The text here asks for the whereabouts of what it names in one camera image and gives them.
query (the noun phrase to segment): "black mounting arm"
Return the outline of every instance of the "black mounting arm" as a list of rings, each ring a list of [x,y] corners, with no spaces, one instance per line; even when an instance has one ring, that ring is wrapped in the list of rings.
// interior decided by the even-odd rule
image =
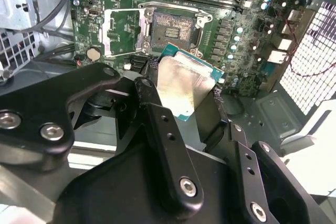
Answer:
[[[267,144],[248,148],[216,92],[195,113],[220,158],[186,148],[152,81],[96,63],[0,97],[0,163],[57,170],[74,129],[111,116],[117,155],[63,190],[53,223],[330,223]]]

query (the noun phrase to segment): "screw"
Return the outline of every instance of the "screw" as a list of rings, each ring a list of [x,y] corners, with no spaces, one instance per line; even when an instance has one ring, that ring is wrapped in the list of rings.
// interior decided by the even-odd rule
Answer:
[[[2,78],[5,80],[5,79],[8,79],[11,75],[11,72],[9,70],[5,70],[3,71],[2,73]]]
[[[242,128],[239,125],[234,124],[233,126],[236,128],[237,131],[242,131]]]
[[[21,124],[21,118],[17,114],[11,112],[0,113],[0,128],[11,130]]]
[[[144,48],[149,48],[149,43],[148,43],[147,41],[144,42],[144,43],[143,43],[143,47],[144,47]]]
[[[196,195],[196,186],[190,179],[182,178],[180,180],[180,187],[186,196],[194,197]]]
[[[266,152],[269,152],[269,147],[266,144],[261,145]]]
[[[74,6],[79,6],[80,1],[79,0],[73,0],[72,3],[73,3]]]
[[[108,74],[109,76],[114,76],[114,72],[110,68],[104,68],[104,73]]]
[[[41,128],[41,136],[46,140],[57,141],[64,136],[64,131],[57,124],[46,124]]]
[[[261,206],[259,206],[255,202],[252,202],[251,203],[251,210],[252,210],[253,214],[257,217],[258,220],[260,220],[261,222],[266,222],[266,220],[267,220],[266,213],[261,208]]]
[[[147,87],[151,87],[152,84],[147,80],[147,79],[142,79],[141,80],[143,84],[145,84]]]

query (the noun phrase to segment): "motherboard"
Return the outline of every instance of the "motherboard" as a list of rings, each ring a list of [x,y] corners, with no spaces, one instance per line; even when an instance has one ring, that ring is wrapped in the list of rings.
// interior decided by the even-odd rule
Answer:
[[[297,0],[72,0],[71,7],[78,66],[138,71],[172,43],[223,70],[225,92],[248,97],[284,61],[301,16]]]

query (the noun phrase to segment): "mesh panel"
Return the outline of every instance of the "mesh panel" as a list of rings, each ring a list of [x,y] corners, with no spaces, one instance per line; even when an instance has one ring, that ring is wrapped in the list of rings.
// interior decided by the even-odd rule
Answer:
[[[0,76],[8,79],[34,57],[36,41],[33,33],[0,34]]]
[[[336,61],[336,7],[324,2],[316,13],[295,55],[292,67],[302,75],[320,73]],[[280,84],[301,111],[328,100],[336,91],[336,69],[331,68],[318,76],[301,77],[288,67]]]

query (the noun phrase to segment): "mounting hole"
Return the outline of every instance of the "mounting hole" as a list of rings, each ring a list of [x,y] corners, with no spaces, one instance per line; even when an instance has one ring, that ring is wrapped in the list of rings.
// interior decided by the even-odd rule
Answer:
[[[250,167],[247,168],[247,170],[248,170],[248,172],[249,172],[251,175],[255,175],[254,170],[252,170]]]
[[[165,121],[165,122],[168,122],[168,121],[169,121],[169,119],[168,119],[165,115],[161,116],[161,119],[162,119],[163,121]]]
[[[146,80],[146,79],[142,79],[141,81],[142,81],[142,83],[145,84],[147,87],[151,87],[151,86],[152,86],[152,84],[151,84],[148,80]]]
[[[176,138],[175,138],[175,136],[172,134],[172,133],[168,133],[167,134],[167,138],[169,139],[169,140],[175,140]]]
[[[261,210],[259,210],[259,209],[256,209],[256,212],[257,212],[257,214],[258,214],[258,215],[260,215],[260,216],[262,216],[262,215],[263,215],[262,211],[261,211]]]
[[[119,106],[119,111],[123,112],[126,108],[127,108],[126,104],[125,103],[121,103],[120,106]]]
[[[28,8],[28,5],[27,4],[22,4],[22,9],[24,12],[29,12],[29,8]]]
[[[109,76],[114,76],[114,72],[110,68],[104,68],[104,73],[108,74]]]
[[[238,124],[235,124],[233,125],[237,131],[242,131],[242,128],[238,125]]]

